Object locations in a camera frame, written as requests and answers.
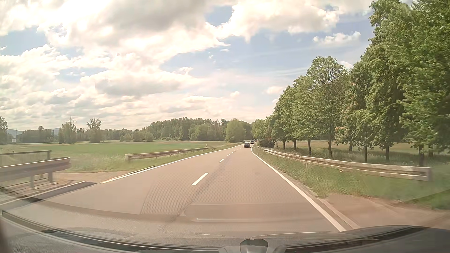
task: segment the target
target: metal guardrail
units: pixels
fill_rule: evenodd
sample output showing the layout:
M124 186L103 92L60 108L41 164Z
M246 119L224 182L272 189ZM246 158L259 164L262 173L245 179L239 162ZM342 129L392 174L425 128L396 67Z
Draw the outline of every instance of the metal guardrail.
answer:
M264 152L276 155L283 158L290 158L299 160L304 163L328 166L335 169L340 169L349 172L361 172L372 176L385 176L394 178L403 178L420 181L432 180L432 167L414 167L402 165L388 165L388 164L373 164L373 163L355 163L339 160L331 160L324 158L316 158L310 156L301 156L296 154L288 154L274 151L271 149L264 149Z
M187 153L191 151L201 151L206 149L215 149L214 147L206 147L206 148L197 148L197 149L180 149L180 150L172 150L172 151L163 151L163 152L155 152L155 153L142 153L142 154L125 154L125 160L135 160L135 159L146 159L146 158L158 158L161 156L172 155L172 154L180 154Z
M5 156L10 156L10 157L13 158L13 160L14 160L14 157L19 157L19 160L22 160L20 158L23 158L23 156L21 156L21 155L24 155L24 154L47 153L47 156L46 156L47 159L46 160L50 160L50 153L51 152L52 152L51 150L38 150L38 151L26 151L26 152L0 153L0 167L1 166L6 166L6 165L14 165L14 164L8 164L8 162L5 162L6 160L8 160L8 157L5 157ZM29 163L29 162L36 161L36 159L34 159L34 160L33 159L25 159L25 160L28 160L28 161L23 161L22 160L21 163Z
M0 167L0 182L30 177L30 187L34 188L34 176L47 173L49 182L54 183L53 172L62 171L71 166L70 157L3 166Z

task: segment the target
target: blue sky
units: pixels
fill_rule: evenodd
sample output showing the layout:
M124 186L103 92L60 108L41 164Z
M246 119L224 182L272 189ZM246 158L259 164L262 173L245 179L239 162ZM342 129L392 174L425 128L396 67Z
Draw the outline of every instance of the blue sky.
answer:
M174 117L252 122L316 56L351 68L373 36L367 0L114 2L0 11L0 115L10 128L55 128L70 115L78 127L100 117L117 129Z

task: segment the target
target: road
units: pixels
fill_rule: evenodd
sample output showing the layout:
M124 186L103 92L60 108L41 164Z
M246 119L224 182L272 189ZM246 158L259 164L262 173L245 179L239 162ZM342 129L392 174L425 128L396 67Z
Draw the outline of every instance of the road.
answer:
M102 229L106 237L127 239L344 230L329 211L243 145L9 212L48 226Z

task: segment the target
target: grass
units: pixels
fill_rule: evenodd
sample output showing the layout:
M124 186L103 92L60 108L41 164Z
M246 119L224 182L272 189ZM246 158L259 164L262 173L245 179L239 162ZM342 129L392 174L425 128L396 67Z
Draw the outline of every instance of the grass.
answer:
M285 151L294 153L292 144L287 145ZM315 157L328 158L328 143L317 141L311 143L312 154ZM363 162L362 152L345 150L344 145L333 147L334 159ZM435 155L428 164L433 167L432 181L415 181L407 179L388 178L364 175L357 172L340 172L337 169L314 165L267 154L255 147L254 152L266 162L280 171L290 175L308 186L320 198L329 194L351 194L356 196L370 196L403 202L417 203L437 209L450 209L450 156ZM307 143L297 143L299 153L307 154ZM391 149L390 162L392 164L417 165L416 150L409 144L397 144ZM368 155L369 163L386 163L384 151L374 150Z
M194 151L184 154L165 156L159 158L139 159L126 162L124 154L152 153L177 149L194 149L201 147L216 147L226 149L237 144L224 141L155 141L155 142L104 142L92 144L89 142L78 142L76 144L18 144L14 146L15 152L52 150L51 157L70 157L72 167L65 172L110 172L110 171L133 171L153 165L161 165L189 156L208 153L209 151ZM0 146L1 153L12 152L12 145ZM20 154L14 155L14 161L5 161L3 166L9 163L33 162L45 159L46 154Z
M279 148L275 150L283 151L286 153L294 153L300 155L308 155L308 143L306 141L297 142L297 151L293 148L292 142L286 143L286 150L283 150L283 143L278 142ZM348 145L334 145L332 146L333 158L335 160L349 161L349 162L364 162L364 153L362 150L358 150L357 147L353 147L353 151L348 150ZM327 141L311 141L312 156L318 158L328 158L328 142ZM393 165L419 165L419 151L411 148L411 144L398 143L389 149L389 161L386 161L384 156L384 150L379 147L375 147L373 150L367 151L367 162L377 164L393 164ZM426 158L426 166L436 166L450 163L449 154L434 154L433 158Z

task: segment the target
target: cloud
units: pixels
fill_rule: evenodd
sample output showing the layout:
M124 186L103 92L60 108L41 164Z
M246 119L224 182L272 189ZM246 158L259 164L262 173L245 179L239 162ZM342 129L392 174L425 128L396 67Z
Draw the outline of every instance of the cloud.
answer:
M267 88L267 90L265 91L267 94L280 94L281 92L283 92L284 87L282 86L271 86L269 88Z
M326 36L323 39L316 36L312 40L322 45L343 45L350 42L358 41L360 36L361 33L359 32L355 32L352 35L347 35L340 32L334 33L333 36Z
M350 63L348 63L346 61L340 61L339 63L344 65L344 67L347 68L348 70L353 68L353 64L350 64Z
M6 1L0 9L0 36L37 27L48 44L21 55L0 55L1 96L10 98L0 101L2 116L25 129L37 127L32 117L50 128L59 127L70 115L80 122L100 117L106 128L140 128L170 117L264 118L272 111L270 100L246 105L234 99L240 93L233 91L279 94L291 82L287 77L301 69L257 75L223 69L202 77L198 69L204 66L174 67L168 61L178 54L215 52L214 48L229 52L223 48L229 46L225 39L240 36L250 41L263 30L272 39L280 32L329 32L341 15L364 13L369 4L370 0ZM217 27L206 22L206 13L226 5L233 9L227 22ZM76 56L61 53L74 49Z
M235 91L235 92L231 93L229 96L232 98L235 98L235 97L239 96L239 94L240 94L239 91Z

